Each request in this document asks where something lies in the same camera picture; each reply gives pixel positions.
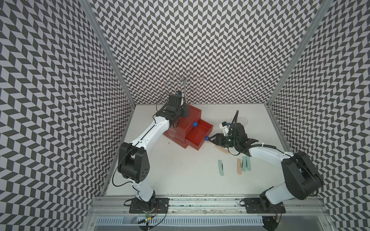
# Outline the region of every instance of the checkered wall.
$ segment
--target checkered wall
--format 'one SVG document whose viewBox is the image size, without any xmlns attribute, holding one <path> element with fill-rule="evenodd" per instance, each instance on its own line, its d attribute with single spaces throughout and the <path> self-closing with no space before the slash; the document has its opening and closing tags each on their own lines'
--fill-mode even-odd
<svg viewBox="0 0 370 231">
<path fill-rule="evenodd" d="M 192 70 L 191 103 L 267 102 L 321 0 L 90 0 L 136 103 Z"/>
<path fill-rule="evenodd" d="M 340 230 L 370 230 L 369 15 L 369 1 L 334 1 L 273 105 Z"/>
<path fill-rule="evenodd" d="M 77 0 L 0 1 L 0 31 L 0 230 L 77 230 L 132 108 Z"/>
</svg>

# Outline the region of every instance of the cable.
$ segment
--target cable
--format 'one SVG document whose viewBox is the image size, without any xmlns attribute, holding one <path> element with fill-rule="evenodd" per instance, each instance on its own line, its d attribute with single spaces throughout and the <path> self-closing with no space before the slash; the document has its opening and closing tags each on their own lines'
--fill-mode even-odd
<svg viewBox="0 0 370 231">
<path fill-rule="evenodd" d="M 237 155 L 239 155 L 240 153 L 238 153 L 238 154 L 232 154 L 230 151 L 229 151 L 229 153 L 231 154 L 231 155 L 233 155 L 233 156 L 237 156 Z"/>
<path fill-rule="evenodd" d="M 175 124 L 174 124 L 174 123 L 172 124 L 172 127 L 173 127 L 173 128 L 177 128 L 177 127 L 179 126 L 179 123 L 180 123 L 180 118 L 179 118 L 179 120 L 177 121 L 177 125 L 176 125 L 176 127 L 175 127 Z"/>
<path fill-rule="evenodd" d="M 157 123 L 157 121 L 155 121 L 155 118 L 154 118 L 155 114 L 153 115 L 154 124 Z"/>
<path fill-rule="evenodd" d="M 127 206 L 127 207 L 130 207 L 131 205 L 129 205 L 129 204 L 126 204 L 126 202 L 128 202 L 128 201 L 132 201 L 133 199 L 128 199 L 128 200 L 126 200 L 124 203 L 123 203 L 123 205 L 124 206 Z"/>
<path fill-rule="evenodd" d="M 121 187 L 122 185 L 125 185 L 125 184 L 127 184 L 127 183 L 132 183 L 131 181 L 127 181 L 126 183 L 123 183 L 123 184 L 121 184 L 121 185 L 116 185 L 115 183 L 114 183 L 114 175 L 115 175 L 115 172 L 117 171 L 117 169 L 118 169 L 118 167 L 120 166 L 120 164 L 122 163 L 122 161 L 125 159 L 125 157 L 127 156 L 127 154 L 129 153 L 129 152 L 131 152 L 131 150 L 132 149 L 130 149 L 130 151 L 128 151 L 128 152 L 126 152 L 126 155 L 122 158 L 122 160 L 119 162 L 119 164 L 117 165 L 117 168 L 114 170 L 114 173 L 113 173 L 113 177 L 112 177 L 112 184 L 114 185 L 114 186 L 116 186 L 116 187 Z"/>
<path fill-rule="evenodd" d="M 241 153 L 244 153 L 244 152 L 246 152 L 248 149 L 251 149 L 251 148 L 253 148 L 253 147 L 262 147 L 262 144 L 256 144 L 256 145 L 250 145 L 250 146 L 248 146 L 247 148 L 245 148 L 245 149 L 243 149 L 243 150 L 238 150 L 238 149 L 236 149 L 238 152 L 241 152 Z M 272 148 L 272 149 L 276 149 L 276 147 L 275 146 L 273 146 L 273 145 L 263 145 L 263 147 L 269 147 L 269 148 Z"/>
<path fill-rule="evenodd" d="M 148 217 L 148 219 L 143 219 L 143 220 L 139 221 L 138 224 L 142 224 L 144 222 L 148 223 L 151 219 L 153 219 L 157 215 L 157 211 L 158 211 L 158 205 L 157 205 L 157 208 L 155 209 L 154 216 L 150 216 L 150 217 Z"/>
<path fill-rule="evenodd" d="M 162 223 L 162 221 L 166 218 L 167 216 L 167 213 L 168 213 L 168 208 L 166 208 L 163 204 L 160 204 L 164 207 L 164 210 L 166 211 L 166 214 L 164 215 L 164 218 L 158 223 L 156 224 L 155 226 L 153 226 L 152 228 L 150 228 L 150 230 L 152 230 L 154 227 L 156 227 L 157 225 L 159 225 L 160 223 Z"/>
<path fill-rule="evenodd" d="M 279 224 L 280 224 L 281 215 L 283 215 L 283 208 L 281 209 L 281 212 L 280 212 L 280 218 L 279 218 L 279 221 L 278 221 L 278 223 L 277 223 L 277 225 L 278 225 L 278 226 L 279 226 Z"/>
<path fill-rule="evenodd" d="M 165 94 L 169 94 L 169 93 L 168 93 L 168 92 L 165 92 L 165 93 L 164 93 L 164 94 L 159 98 L 159 100 L 157 101 L 157 103 L 155 104 L 155 109 L 157 110 L 157 112 L 158 112 L 158 108 L 157 108 L 158 103 L 161 101 L 162 97 L 163 97 Z"/>
<path fill-rule="evenodd" d="M 276 150 L 278 150 L 279 152 L 281 152 L 282 154 L 285 154 L 284 152 L 280 151 L 279 149 L 275 148 Z M 287 155 L 288 156 L 288 155 Z"/>
<path fill-rule="evenodd" d="M 319 193 L 319 188 L 317 187 L 317 184 L 316 184 L 316 180 L 315 178 L 313 177 L 313 175 L 299 162 L 299 160 L 297 159 L 292 159 L 294 162 L 297 162 L 299 165 L 302 166 L 302 168 L 310 175 L 310 177 L 312 178 L 313 182 L 315 182 L 315 186 L 316 186 L 316 194 L 314 195 L 310 195 L 311 197 L 314 197 L 314 196 L 317 196 L 317 194 Z"/>
</svg>

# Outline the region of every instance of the white table surface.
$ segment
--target white table surface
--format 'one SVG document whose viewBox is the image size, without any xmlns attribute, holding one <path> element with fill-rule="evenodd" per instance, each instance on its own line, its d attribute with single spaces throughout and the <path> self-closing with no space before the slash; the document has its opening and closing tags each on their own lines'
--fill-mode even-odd
<svg viewBox="0 0 370 231">
<path fill-rule="evenodd" d="M 211 135 L 222 133 L 219 124 L 231 122 L 236 110 L 239 117 L 245 117 L 248 124 L 245 132 L 267 145 L 283 150 L 278 135 L 263 104 L 194 105 L 202 110 L 201 119 L 213 125 Z M 125 142 L 137 138 L 152 122 L 155 105 L 138 105 L 128 127 Z M 232 156 L 218 150 L 211 142 L 205 142 L 199 151 L 191 146 L 180 147 L 162 135 L 148 154 L 150 171 L 147 176 L 156 195 L 226 195 L 260 194 L 264 190 L 284 182 L 281 167 L 251 157 L 252 171 L 237 173 L 237 159 L 243 154 Z M 220 176 L 218 160 L 223 162 L 225 175 Z M 115 184 L 127 182 L 119 172 Z M 135 195 L 131 184 L 115 187 L 111 181 L 106 196 Z"/>
</svg>

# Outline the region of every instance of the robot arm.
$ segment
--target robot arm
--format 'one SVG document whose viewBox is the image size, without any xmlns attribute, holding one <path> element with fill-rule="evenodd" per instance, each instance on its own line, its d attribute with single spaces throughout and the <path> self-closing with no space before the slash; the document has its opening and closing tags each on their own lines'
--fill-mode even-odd
<svg viewBox="0 0 370 231">
<path fill-rule="evenodd" d="M 189 107 L 183 102 L 182 93 L 177 91 L 155 114 L 154 121 L 131 143 L 120 146 L 118 172 L 132 182 L 137 191 L 136 197 L 144 202 L 154 200 L 155 193 L 146 179 L 149 170 L 148 153 L 158 138 L 170 127 L 179 123 L 181 117 L 189 116 Z"/>
<path fill-rule="evenodd" d="M 282 167 L 285 182 L 265 190 L 258 199 L 258 208 L 262 212 L 273 212 L 276 207 L 281 209 L 275 205 L 289 199 L 303 200 L 323 186 L 324 180 L 307 154 L 301 151 L 282 153 L 272 145 L 254 144 L 258 140 L 247 137 L 244 126 L 237 123 L 237 118 L 238 111 L 231 123 L 220 124 L 223 134 L 215 134 L 208 140 L 221 147 L 234 147 L 240 153 Z"/>
<path fill-rule="evenodd" d="M 260 158 L 283 169 L 285 182 L 267 189 L 260 195 L 262 211 L 270 211 L 274 205 L 293 198 L 304 200 L 323 186 L 322 176 L 304 152 L 281 153 L 273 148 L 252 147 L 246 155 Z"/>
</svg>

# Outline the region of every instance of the green plastic piece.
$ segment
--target green plastic piece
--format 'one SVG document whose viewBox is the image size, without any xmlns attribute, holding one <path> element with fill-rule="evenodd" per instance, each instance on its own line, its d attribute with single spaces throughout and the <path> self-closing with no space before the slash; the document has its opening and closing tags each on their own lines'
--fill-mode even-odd
<svg viewBox="0 0 370 231">
<path fill-rule="evenodd" d="M 245 156 L 245 158 L 247 159 L 247 170 L 248 170 L 248 171 L 251 171 L 251 167 L 250 167 L 250 157 L 249 157 L 249 156 Z"/>
<path fill-rule="evenodd" d="M 243 156 L 243 159 L 242 159 L 242 171 L 246 171 L 247 170 L 247 158 L 245 156 Z"/>
<path fill-rule="evenodd" d="M 223 176 L 222 160 L 218 160 L 218 170 L 220 171 L 220 175 Z"/>
</svg>

